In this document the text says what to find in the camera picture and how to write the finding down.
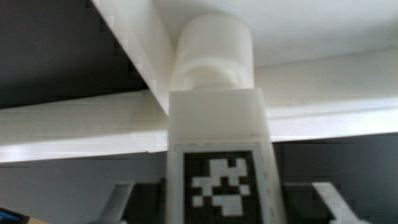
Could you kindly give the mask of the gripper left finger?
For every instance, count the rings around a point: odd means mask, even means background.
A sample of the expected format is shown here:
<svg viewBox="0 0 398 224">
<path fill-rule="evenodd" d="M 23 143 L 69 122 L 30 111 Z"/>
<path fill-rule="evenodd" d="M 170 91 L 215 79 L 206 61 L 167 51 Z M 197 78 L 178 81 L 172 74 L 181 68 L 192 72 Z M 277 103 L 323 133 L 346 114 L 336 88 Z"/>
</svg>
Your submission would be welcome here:
<svg viewBox="0 0 398 224">
<path fill-rule="evenodd" d="M 165 224 L 163 182 L 117 183 L 99 217 L 89 224 Z"/>
</svg>

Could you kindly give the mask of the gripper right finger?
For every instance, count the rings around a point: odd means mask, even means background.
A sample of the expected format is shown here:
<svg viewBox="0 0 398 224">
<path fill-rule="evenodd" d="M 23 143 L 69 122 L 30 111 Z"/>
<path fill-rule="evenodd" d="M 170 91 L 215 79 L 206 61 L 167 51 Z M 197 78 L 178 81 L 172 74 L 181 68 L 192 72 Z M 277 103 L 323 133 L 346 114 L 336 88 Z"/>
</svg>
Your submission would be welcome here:
<svg viewBox="0 0 398 224">
<path fill-rule="evenodd" d="M 330 182 L 282 185 L 288 224 L 371 224 L 359 218 Z"/>
</svg>

